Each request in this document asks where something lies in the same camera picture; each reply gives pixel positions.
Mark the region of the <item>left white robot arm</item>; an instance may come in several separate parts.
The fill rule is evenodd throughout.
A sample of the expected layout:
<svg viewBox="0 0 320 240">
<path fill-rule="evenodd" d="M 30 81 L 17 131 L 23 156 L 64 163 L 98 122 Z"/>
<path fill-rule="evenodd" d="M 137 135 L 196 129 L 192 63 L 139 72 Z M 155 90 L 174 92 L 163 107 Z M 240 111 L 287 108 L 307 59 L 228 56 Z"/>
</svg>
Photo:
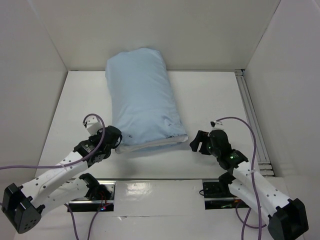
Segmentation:
<svg viewBox="0 0 320 240">
<path fill-rule="evenodd" d="M 53 169 L 20 186 L 4 189 L 1 210 L 18 234 L 35 227 L 41 218 L 74 199 L 92 200 L 101 191 L 98 180 L 86 170 L 107 159 L 122 140 L 114 126 L 99 129 L 81 141 Z"/>
</svg>

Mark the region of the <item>light blue pillowcase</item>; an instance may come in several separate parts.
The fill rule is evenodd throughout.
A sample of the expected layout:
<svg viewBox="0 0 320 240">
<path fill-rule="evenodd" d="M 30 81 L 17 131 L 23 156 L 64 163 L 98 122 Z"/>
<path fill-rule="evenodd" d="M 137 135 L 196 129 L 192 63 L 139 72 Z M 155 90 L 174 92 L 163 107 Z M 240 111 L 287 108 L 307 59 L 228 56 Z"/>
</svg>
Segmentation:
<svg viewBox="0 0 320 240">
<path fill-rule="evenodd" d="M 112 125 L 122 132 L 119 146 L 187 135 L 158 50 L 139 48 L 118 53 L 107 60 L 105 78 Z"/>
</svg>

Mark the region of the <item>white pillow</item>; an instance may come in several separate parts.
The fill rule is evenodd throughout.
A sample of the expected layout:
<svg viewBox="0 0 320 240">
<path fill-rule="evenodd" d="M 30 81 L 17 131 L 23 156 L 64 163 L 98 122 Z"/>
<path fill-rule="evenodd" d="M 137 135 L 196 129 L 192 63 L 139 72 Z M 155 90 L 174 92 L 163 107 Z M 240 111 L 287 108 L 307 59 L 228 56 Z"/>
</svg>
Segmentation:
<svg viewBox="0 0 320 240">
<path fill-rule="evenodd" d="M 184 143 L 189 139 L 188 135 L 166 135 L 164 139 L 145 142 L 138 145 L 123 145 L 121 144 L 115 149 L 117 154 L 135 152 L 140 150 L 158 149 L 162 146 L 174 146 L 180 143 Z"/>
</svg>

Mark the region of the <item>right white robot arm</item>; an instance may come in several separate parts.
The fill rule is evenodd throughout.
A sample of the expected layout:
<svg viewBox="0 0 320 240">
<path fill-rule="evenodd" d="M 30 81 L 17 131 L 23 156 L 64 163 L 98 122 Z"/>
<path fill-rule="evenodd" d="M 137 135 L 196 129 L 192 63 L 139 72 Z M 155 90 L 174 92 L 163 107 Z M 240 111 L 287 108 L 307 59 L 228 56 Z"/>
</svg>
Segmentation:
<svg viewBox="0 0 320 240">
<path fill-rule="evenodd" d="M 309 230 L 304 203 L 290 199 L 252 168 L 248 158 L 232 148 L 224 130 L 199 130 L 189 146 L 193 152 L 216 158 L 226 171 L 218 178 L 220 194 L 238 197 L 260 214 L 274 240 L 296 240 Z"/>
</svg>

